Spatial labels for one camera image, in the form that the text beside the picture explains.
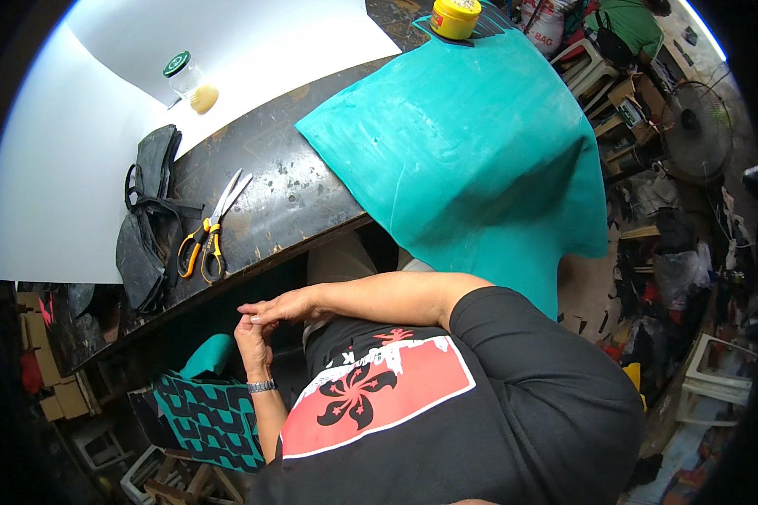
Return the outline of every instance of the teal felt sheet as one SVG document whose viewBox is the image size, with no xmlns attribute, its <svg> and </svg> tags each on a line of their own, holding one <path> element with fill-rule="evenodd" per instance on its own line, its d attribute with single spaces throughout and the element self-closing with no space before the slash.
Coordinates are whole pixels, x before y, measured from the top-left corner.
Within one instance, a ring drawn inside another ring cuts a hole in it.
<svg viewBox="0 0 758 505">
<path fill-rule="evenodd" d="M 185 368 L 163 373 L 152 388 L 157 408 L 194 460 L 255 473 L 265 461 L 250 390 L 233 378 L 198 377 L 205 372 L 222 373 L 235 348 L 232 336 L 213 335 L 197 348 Z"/>
<path fill-rule="evenodd" d="M 430 40 L 295 126 L 399 246 L 556 318 L 558 260 L 606 254 L 595 135 L 522 33 L 471 42 Z"/>
</svg>

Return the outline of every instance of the wristwatch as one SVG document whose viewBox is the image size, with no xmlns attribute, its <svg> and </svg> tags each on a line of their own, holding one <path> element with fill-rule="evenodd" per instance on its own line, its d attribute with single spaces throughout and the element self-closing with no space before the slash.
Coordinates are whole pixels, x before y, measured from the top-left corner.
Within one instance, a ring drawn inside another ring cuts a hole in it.
<svg viewBox="0 0 758 505">
<path fill-rule="evenodd" d="M 275 385 L 275 379 L 270 379 L 267 382 L 248 382 L 247 389 L 250 389 L 251 393 L 261 393 L 262 391 L 278 389 L 278 386 Z"/>
</svg>

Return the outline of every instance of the person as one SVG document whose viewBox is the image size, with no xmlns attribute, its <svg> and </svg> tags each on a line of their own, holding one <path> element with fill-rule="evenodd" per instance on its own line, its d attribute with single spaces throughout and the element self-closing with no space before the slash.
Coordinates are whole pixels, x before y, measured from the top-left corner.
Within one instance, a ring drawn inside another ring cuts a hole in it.
<svg viewBox="0 0 758 505">
<path fill-rule="evenodd" d="M 248 502 L 615 503 L 645 431 L 627 374 L 518 292 L 399 259 L 377 274 L 346 235 L 310 252 L 309 286 L 238 308 L 267 462 Z M 311 378 L 289 412 L 282 320 L 306 322 Z"/>
<path fill-rule="evenodd" d="M 650 65 L 663 47 L 665 34 L 654 16 L 671 14 L 668 0 L 598 0 L 600 8 L 584 20 L 584 31 L 588 38 L 594 39 L 601 27 L 598 17 L 626 43 L 632 56 L 644 64 Z"/>
</svg>

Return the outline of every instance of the green shirt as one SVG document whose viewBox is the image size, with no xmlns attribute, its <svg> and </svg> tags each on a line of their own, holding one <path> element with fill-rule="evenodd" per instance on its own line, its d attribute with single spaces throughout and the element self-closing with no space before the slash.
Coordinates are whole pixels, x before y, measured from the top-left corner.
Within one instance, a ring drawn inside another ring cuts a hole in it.
<svg viewBox="0 0 758 505">
<path fill-rule="evenodd" d="M 633 55 L 642 49 L 646 56 L 654 59 L 659 48 L 663 46 L 665 35 L 657 19 L 640 0 L 600 0 L 601 21 L 606 24 L 605 13 L 609 14 L 612 31 L 626 42 Z M 598 32 L 598 20 L 595 13 L 588 15 L 585 25 L 593 32 Z"/>
</svg>

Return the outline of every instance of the black bag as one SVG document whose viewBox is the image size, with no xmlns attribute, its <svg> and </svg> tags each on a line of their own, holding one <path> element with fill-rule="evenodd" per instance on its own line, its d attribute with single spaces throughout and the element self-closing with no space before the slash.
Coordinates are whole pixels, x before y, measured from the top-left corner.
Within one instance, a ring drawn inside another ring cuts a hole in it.
<svg viewBox="0 0 758 505">
<path fill-rule="evenodd" d="M 127 171 L 123 197 L 129 212 L 118 233 L 115 266 L 132 308 L 143 314 L 159 310 L 163 288 L 177 284 L 181 219 L 202 217 L 202 204 L 166 197 L 181 139 L 174 125 L 151 132 L 138 144 L 137 163 Z M 171 242 L 159 245 L 158 231 L 173 231 L 165 234 Z"/>
<path fill-rule="evenodd" d="M 635 62 L 635 56 L 631 49 L 622 38 L 612 31 L 612 21 L 609 20 L 609 14 L 604 13 L 606 24 L 601 20 L 599 11 L 595 11 L 595 19 L 598 22 L 597 45 L 604 56 L 615 68 L 625 69 Z"/>
</svg>

